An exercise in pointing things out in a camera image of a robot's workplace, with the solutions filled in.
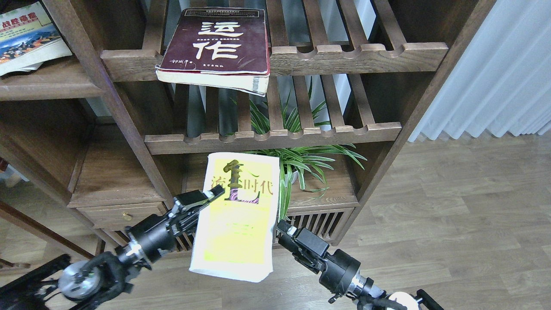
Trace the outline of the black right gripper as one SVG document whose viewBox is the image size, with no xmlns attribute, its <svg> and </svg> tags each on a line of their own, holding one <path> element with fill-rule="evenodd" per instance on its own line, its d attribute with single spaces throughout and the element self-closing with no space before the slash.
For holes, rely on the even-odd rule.
<svg viewBox="0 0 551 310">
<path fill-rule="evenodd" d="M 290 251 L 295 260 L 314 273 L 321 272 L 319 283 L 329 290 L 331 300 L 345 295 L 352 300 L 373 300 L 373 281 L 359 273 L 360 262 L 337 249 L 328 254 L 329 244 L 307 228 L 296 228 L 285 220 L 277 224 L 281 233 L 278 243 Z"/>
</svg>

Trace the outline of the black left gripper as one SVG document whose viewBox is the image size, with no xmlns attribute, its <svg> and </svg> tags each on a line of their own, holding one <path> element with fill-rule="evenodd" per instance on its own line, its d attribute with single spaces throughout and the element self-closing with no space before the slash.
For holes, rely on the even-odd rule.
<svg viewBox="0 0 551 310">
<path fill-rule="evenodd" d="M 142 264 L 150 267 L 161 257 L 174 251 L 177 237 L 196 229 L 199 212 L 226 190 L 217 185 L 201 192 L 194 190 L 173 198 L 173 217 L 168 214 L 151 214 L 132 227 L 125 227 L 130 241 L 116 248 L 119 261 L 124 266 Z"/>
</svg>

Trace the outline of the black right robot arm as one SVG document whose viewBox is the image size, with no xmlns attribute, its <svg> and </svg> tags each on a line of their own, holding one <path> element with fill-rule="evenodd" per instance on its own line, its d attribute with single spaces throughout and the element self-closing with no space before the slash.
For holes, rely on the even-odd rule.
<svg viewBox="0 0 551 310">
<path fill-rule="evenodd" d="M 329 244 L 307 228 L 296 228 L 280 220 L 277 230 L 281 232 L 279 244 L 292 252 L 297 262 L 321 273 L 319 283 L 333 294 L 330 304 L 346 296 L 359 310 L 419 310 L 422 304 L 429 310 L 442 309 L 425 290 L 417 290 L 415 296 L 403 291 L 388 294 L 370 277 L 360 274 L 360 261 L 340 249 L 330 254 Z"/>
</svg>

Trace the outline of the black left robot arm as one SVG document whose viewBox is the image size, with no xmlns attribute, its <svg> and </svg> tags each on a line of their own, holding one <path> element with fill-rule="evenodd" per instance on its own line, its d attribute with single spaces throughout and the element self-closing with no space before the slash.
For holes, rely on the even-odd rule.
<svg viewBox="0 0 551 310">
<path fill-rule="evenodd" d="M 151 214 L 126 227 L 130 241 L 115 253 L 106 251 L 90 260 L 71 263 L 61 255 L 1 288 L 3 310 L 45 310 L 46 297 L 59 290 L 75 302 L 75 310 L 94 310 L 120 294 L 130 293 L 130 280 L 140 269 L 175 250 L 177 237 L 195 231 L 199 212 L 224 194 L 217 185 L 210 190 L 186 192 L 174 198 L 174 207 L 160 216 Z"/>
</svg>

